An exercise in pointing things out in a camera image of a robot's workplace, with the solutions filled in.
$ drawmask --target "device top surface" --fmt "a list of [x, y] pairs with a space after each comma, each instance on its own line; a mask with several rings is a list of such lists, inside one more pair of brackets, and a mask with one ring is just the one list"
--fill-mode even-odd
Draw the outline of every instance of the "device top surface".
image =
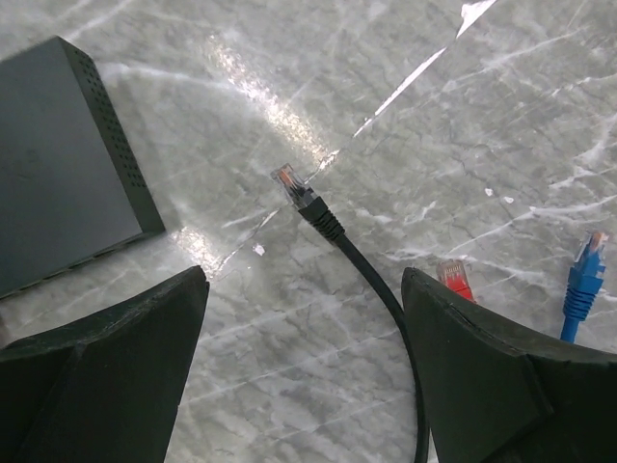
[[0, 63], [0, 92], [1, 295], [139, 224], [61, 39]]

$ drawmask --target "marble surface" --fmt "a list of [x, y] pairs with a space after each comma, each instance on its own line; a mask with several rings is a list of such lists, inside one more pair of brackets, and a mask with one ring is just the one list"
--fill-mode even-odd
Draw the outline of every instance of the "marble surface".
[[[312, 176], [397, 293], [461, 257], [481, 304], [558, 336], [580, 237], [617, 230], [615, 31], [610, 0], [5, 0], [0, 57], [93, 56], [169, 233], [0, 302], [3, 341], [197, 263], [168, 462], [410, 461], [395, 326], [269, 173]], [[616, 250], [577, 338], [612, 352]]]

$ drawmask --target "black box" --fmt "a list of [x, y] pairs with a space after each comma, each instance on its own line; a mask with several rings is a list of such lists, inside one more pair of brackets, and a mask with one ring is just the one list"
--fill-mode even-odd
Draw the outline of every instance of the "black box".
[[164, 229], [93, 60], [0, 63], [0, 297]]

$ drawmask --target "black cable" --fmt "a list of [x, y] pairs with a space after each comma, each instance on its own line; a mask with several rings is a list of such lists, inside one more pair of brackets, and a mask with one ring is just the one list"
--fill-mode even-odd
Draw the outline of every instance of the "black cable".
[[416, 383], [416, 415], [417, 415], [417, 439], [416, 456], [414, 463], [426, 463], [428, 461], [430, 427], [424, 409], [424, 397], [420, 388], [420, 381], [417, 375], [417, 365], [412, 346], [407, 335], [405, 325], [405, 315], [401, 305], [398, 303], [392, 291], [384, 282], [384, 279], [377, 273], [368, 260], [354, 246], [345, 234], [345, 229], [340, 225], [336, 217], [329, 210], [326, 203], [314, 194], [312, 188], [301, 181], [293, 172], [289, 165], [273, 173], [273, 178], [284, 188], [289, 198], [298, 208], [298, 212], [327, 240], [336, 245], [351, 263], [358, 269], [366, 281], [375, 290], [379, 298], [388, 309], [398, 330], [403, 337], [407, 355], [409, 356]]

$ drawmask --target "blue ethernet cable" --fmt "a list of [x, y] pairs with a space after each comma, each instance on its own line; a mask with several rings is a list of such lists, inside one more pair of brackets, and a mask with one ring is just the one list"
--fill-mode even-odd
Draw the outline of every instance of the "blue ethernet cable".
[[575, 264], [570, 267], [568, 291], [563, 305], [566, 319], [561, 330], [561, 340], [574, 342], [578, 324], [585, 321], [603, 283], [606, 266], [603, 263], [606, 233], [594, 231], [583, 243]]

